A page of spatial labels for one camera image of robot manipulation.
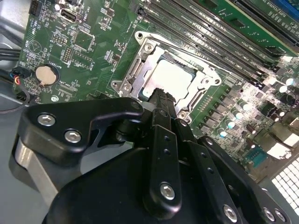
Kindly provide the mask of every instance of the ram slot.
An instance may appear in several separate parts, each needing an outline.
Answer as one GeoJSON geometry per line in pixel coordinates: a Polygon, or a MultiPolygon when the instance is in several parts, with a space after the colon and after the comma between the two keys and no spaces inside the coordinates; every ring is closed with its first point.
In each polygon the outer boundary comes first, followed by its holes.
{"type": "Polygon", "coordinates": [[[244,2],[242,0],[238,0],[238,2],[234,2],[236,6],[238,6],[242,11],[250,15],[255,21],[261,24],[268,31],[273,33],[276,37],[281,39],[289,48],[293,49],[295,52],[299,52],[299,47],[296,46],[298,42],[298,37],[293,38],[286,31],[280,29],[280,27],[273,24],[269,21],[263,13],[260,12],[256,7],[249,4],[249,2],[244,2]]]}
{"type": "Polygon", "coordinates": [[[223,31],[219,31],[214,28],[211,28],[211,23],[209,21],[201,19],[201,18],[193,15],[192,13],[190,13],[185,8],[181,7],[176,2],[173,2],[170,0],[161,0],[160,2],[165,2],[170,7],[179,11],[182,15],[188,17],[192,22],[198,23],[200,26],[204,27],[209,32],[213,33],[215,36],[217,36],[219,39],[221,39],[223,42],[225,42],[229,46],[232,46],[233,48],[235,48],[238,52],[240,52],[242,55],[246,56],[253,63],[255,63],[259,66],[264,65],[264,62],[265,62],[264,59],[259,58],[256,54],[249,51],[249,49],[246,48],[244,45],[242,45],[241,43],[238,43],[234,38],[230,38],[229,36],[227,36],[227,34],[224,33],[223,31]]]}
{"type": "Polygon", "coordinates": [[[203,46],[206,48],[206,50],[212,50],[213,53],[217,53],[221,58],[224,58],[227,63],[232,64],[233,66],[237,67],[238,69],[248,71],[249,72],[248,75],[250,75],[250,76],[252,76],[252,75],[260,76],[261,75],[256,72],[258,70],[258,68],[254,68],[252,64],[247,64],[246,62],[244,63],[244,61],[242,59],[239,59],[238,57],[234,56],[230,52],[226,51],[223,47],[216,45],[215,42],[210,41],[205,36],[205,34],[201,33],[199,30],[194,30],[194,28],[189,27],[188,25],[182,23],[174,16],[171,16],[171,14],[169,14],[168,12],[163,11],[163,9],[159,8],[157,5],[156,6],[151,5],[149,8],[152,10],[152,12],[149,11],[149,13],[153,13],[154,16],[157,16],[156,13],[158,13],[160,16],[168,19],[170,22],[180,26],[180,28],[182,28],[181,31],[183,33],[191,34],[192,36],[195,37],[195,39],[201,39],[205,43],[205,44],[203,44],[203,46]]]}
{"type": "Polygon", "coordinates": [[[244,80],[246,80],[247,82],[250,83],[260,83],[259,80],[251,77],[250,75],[248,75],[247,73],[244,73],[243,70],[239,70],[236,67],[231,66],[230,64],[228,64],[223,58],[214,55],[211,52],[208,52],[207,50],[201,49],[199,48],[199,44],[194,42],[194,40],[192,40],[191,38],[183,35],[182,33],[174,30],[174,29],[170,29],[169,26],[166,26],[164,23],[160,22],[158,19],[156,19],[155,17],[153,17],[150,14],[146,14],[143,17],[145,20],[147,20],[148,22],[152,23],[153,25],[155,25],[156,27],[159,27],[162,30],[165,30],[168,34],[170,34],[171,36],[174,36],[175,38],[179,39],[179,40],[183,40],[186,44],[189,44],[190,47],[193,47],[195,51],[199,50],[201,54],[205,55],[207,60],[213,62],[214,64],[217,64],[218,66],[236,74],[237,76],[243,78],[244,80]]]}
{"type": "Polygon", "coordinates": [[[175,19],[179,21],[181,20],[182,22],[180,23],[184,23],[184,26],[186,25],[189,28],[189,32],[200,32],[202,30],[201,35],[206,39],[206,42],[219,52],[222,52],[222,55],[229,55],[234,61],[241,63],[243,66],[248,67],[252,71],[260,71],[257,65],[263,66],[263,64],[259,61],[250,59],[248,52],[245,53],[243,49],[239,48],[229,39],[223,38],[224,35],[216,36],[214,33],[210,32],[203,23],[199,24],[199,20],[192,19],[184,11],[181,11],[178,7],[175,7],[172,2],[163,0],[160,1],[160,3],[155,2],[153,4],[159,8],[159,11],[164,10],[166,11],[165,13],[168,13],[168,16],[173,15],[175,19]]]}
{"type": "Polygon", "coordinates": [[[211,27],[213,27],[213,29],[219,31],[223,35],[226,35],[230,39],[235,39],[236,37],[239,38],[241,40],[240,43],[242,45],[247,46],[248,47],[247,49],[252,50],[252,53],[255,54],[256,56],[259,56],[264,62],[274,63],[276,61],[276,59],[273,58],[268,51],[261,48],[260,46],[258,46],[257,44],[249,40],[247,37],[243,36],[236,30],[234,30],[225,22],[214,19],[215,15],[213,13],[209,12],[207,9],[197,4],[196,2],[192,0],[184,0],[184,1],[172,0],[172,1],[199,19],[201,16],[200,13],[204,14],[205,16],[208,16],[213,21],[205,20],[205,22],[208,23],[211,27]]]}

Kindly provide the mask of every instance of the silver screw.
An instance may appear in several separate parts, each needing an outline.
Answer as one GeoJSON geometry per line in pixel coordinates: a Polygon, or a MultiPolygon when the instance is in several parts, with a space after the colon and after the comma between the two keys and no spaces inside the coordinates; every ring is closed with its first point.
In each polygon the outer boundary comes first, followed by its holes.
{"type": "Polygon", "coordinates": [[[167,183],[161,184],[160,191],[167,200],[173,200],[175,197],[173,188],[167,183]]]}
{"type": "Polygon", "coordinates": [[[230,221],[232,221],[233,223],[236,223],[238,221],[238,217],[235,211],[227,204],[223,206],[223,211],[226,217],[229,218],[230,221]]]}
{"type": "Polygon", "coordinates": [[[57,102],[59,100],[59,98],[58,98],[58,96],[56,96],[56,95],[53,95],[52,97],[51,97],[51,101],[52,102],[57,102]]]}
{"type": "Polygon", "coordinates": [[[206,141],[209,145],[211,145],[211,146],[213,145],[213,142],[210,139],[206,139],[206,141]]]}
{"type": "Polygon", "coordinates": [[[147,43],[147,44],[144,45],[144,51],[146,53],[152,52],[153,49],[154,49],[154,46],[151,43],[147,43]]]}
{"type": "Polygon", "coordinates": [[[182,126],[187,127],[186,122],[184,122],[183,120],[181,120],[180,122],[181,122],[181,125],[182,125],[182,126]]]}
{"type": "Polygon", "coordinates": [[[264,208],[263,211],[269,220],[275,221],[274,215],[267,208],[264,208]]]}
{"type": "Polygon", "coordinates": [[[71,143],[78,143],[81,141],[81,135],[79,134],[79,132],[76,131],[67,131],[64,134],[64,137],[67,141],[71,143]]]}
{"type": "Polygon", "coordinates": [[[37,121],[43,126],[52,126],[56,122],[55,118],[48,114],[39,115],[37,121]]]}
{"type": "Polygon", "coordinates": [[[283,222],[285,222],[286,221],[286,219],[285,219],[285,217],[284,217],[284,215],[283,214],[281,214],[281,212],[280,211],[278,211],[277,209],[275,209],[275,213],[276,213],[276,215],[283,221],[283,222]]]}

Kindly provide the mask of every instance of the green circuit board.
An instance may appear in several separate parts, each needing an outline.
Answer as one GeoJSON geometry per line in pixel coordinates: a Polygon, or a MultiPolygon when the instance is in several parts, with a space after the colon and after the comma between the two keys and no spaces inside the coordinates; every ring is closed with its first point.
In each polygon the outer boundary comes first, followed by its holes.
{"type": "MultiPolygon", "coordinates": [[[[265,12],[268,10],[266,1],[259,3],[265,12]]],[[[270,88],[265,94],[249,84],[247,78],[259,79],[256,71],[264,63],[270,63],[278,64],[280,71],[283,70],[271,75],[277,79],[292,77],[299,83],[299,58],[284,61],[273,57],[266,49],[275,47],[289,56],[297,54],[229,0],[217,1],[217,6],[203,0],[160,0],[152,1],[150,5],[139,0],[84,0],[83,7],[76,11],[76,22],[62,18],[53,0],[33,2],[34,13],[29,16],[18,64],[33,71],[32,76],[22,82],[37,104],[119,97],[111,83],[125,77],[140,48],[135,33],[159,34],[182,49],[198,51],[202,58],[232,71],[216,68],[222,83],[210,87],[195,106],[190,115],[190,126],[196,137],[210,135],[237,161],[248,154],[246,143],[241,141],[245,125],[258,125],[257,131],[260,131],[273,124],[265,116],[255,119],[260,114],[259,109],[267,101],[275,102],[285,111],[290,107],[275,101],[280,97],[275,89],[270,88]],[[145,14],[138,14],[140,7],[145,14]],[[246,27],[232,25],[233,29],[230,29],[227,21],[233,17],[240,18],[246,27]],[[208,26],[199,21],[206,21],[208,26]],[[35,70],[45,64],[54,66],[59,72],[59,80],[53,85],[41,86],[34,75],[35,70]],[[206,118],[230,90],[236,91],[238,97],[227,106],[228,111],[221,118],[215,119],[215,126],[211,126],[208,133],[203,132],[201,128],[206,118]],[[256,97],[258,93],[262,95],[260,98],[256,97]],[[246,100],[255,109],[244,112],[244,119],[236,121],[238,129],[228,129],[224,121],[231,118],[232,110],[241,100],[246,100]],[[219,137],[219,128],[224,128],[228,137],[219,137]]],[[[192,64],[198,70],[203,69],[192,64]]]]}

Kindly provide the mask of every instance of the black cable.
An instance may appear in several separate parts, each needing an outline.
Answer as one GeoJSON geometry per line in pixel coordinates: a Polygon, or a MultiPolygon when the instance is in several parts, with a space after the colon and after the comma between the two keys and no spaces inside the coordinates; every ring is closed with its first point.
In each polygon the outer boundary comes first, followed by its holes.
{"type": "Polygon", "coordinates": [[[20,50],[0,48],[0,54],[4,55],[20,55],[20,50]]]}
{"type": "Polygon", "coordinates": [[[18,111],[18,110],[24,108],[29,103],[29,101],[30,101],[30,94],[29,94],[29,92],[26,90],[25,86],[22,83],[20,83],[20,85],[18,85],[18,86],[25,93],[26,100],[23,102],[22,105],[20,105],[20,106],[18,106],[16,108],[0,111],[0,114],[7,114],[7,113],[12,113],[12,112],[18,111]]]}
{"type": "Polygon", "coordinates": [[[0,25],[0,33],[2,35],[4,35],[7,39],[9,39],[12,43],[14,43],[15,45],[22,47],[23,40],[21,38],[19,38],[17,35],[10,32],[4,26],[0,25]]]}
{"type": "Polygon", "coordinates": [[[19,61],[20,56],[18,55],[2,55],[0,54],[0,61],[12,61],[17,62],[19,61]]]}
{"type": "Polygon", "coordinates": [[[5,71],[5,70],[3,70],[3,69],[0,69],[0,75],[1,76],[4,76],[4,77],[9,77],[9,71],[5,71]]]}
{"type": "Polygon", "coordinates": [[[4,76],[1,76],[1,75],[0,75],[0,81],[6,82],[8,84],[14,84],[14,82],[11,79],[8,79],[8,78],[6,78],[4,76]]]}

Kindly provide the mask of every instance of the cable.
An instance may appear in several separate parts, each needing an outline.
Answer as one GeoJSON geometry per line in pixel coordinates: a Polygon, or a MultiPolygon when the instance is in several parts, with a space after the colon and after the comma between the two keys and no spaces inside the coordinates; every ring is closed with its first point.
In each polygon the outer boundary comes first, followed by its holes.
{"type": "Polygon", "coordinates": [[[26,95],[26,100],[25,100],[25,101],[23,102],[23,104],[20,105],[19,107],[16,107],[16,108],[13,108],[13,109],[8,109],[8,110],[0,111],[0,114],[7,114],[7,113],[11,113],[11,112],[18,111],[18,110],[24,108],[24,107],[29,103],[29,101],[30,101],[30,94],[29,94],[29,92],[26,90],[25,86],[20,82],[20,80],[19,80],[19,84],[18,84],[18,86],[19,86],[20,89],[25,93],[25,95],[26,95]]]}
{"type": "Polygon", "coordinates": [[[15,45],[22,47],[23,40],[1,25],[0,25],[0,33],[3,34],[7,39],[9,39],[15,45]]]}
{"type": "Polygon", "coordinates": [[[0,61],[12,61],[12,62],[17,62],[19,61],[19,56],[18,55],[2,55],[0,54],[0,61]]]}
{"type": "Polygon", "coordinates": [[[0,76],[0,81],[6,82],[8,84],[14,84],[14,82],[4,76],[0,76]]]}
{"type": "Polygon", "coordinates": [[[14,77],[14,83],[16,83],[17,85],[20,85],[20,78],[18,76],[14,77]]]}
{"type": "Polygon", "coordinates": [[[20,56],[21,51],[15,49],[0,48],[0,54],[4,55],[18,55],[20,56]]]}

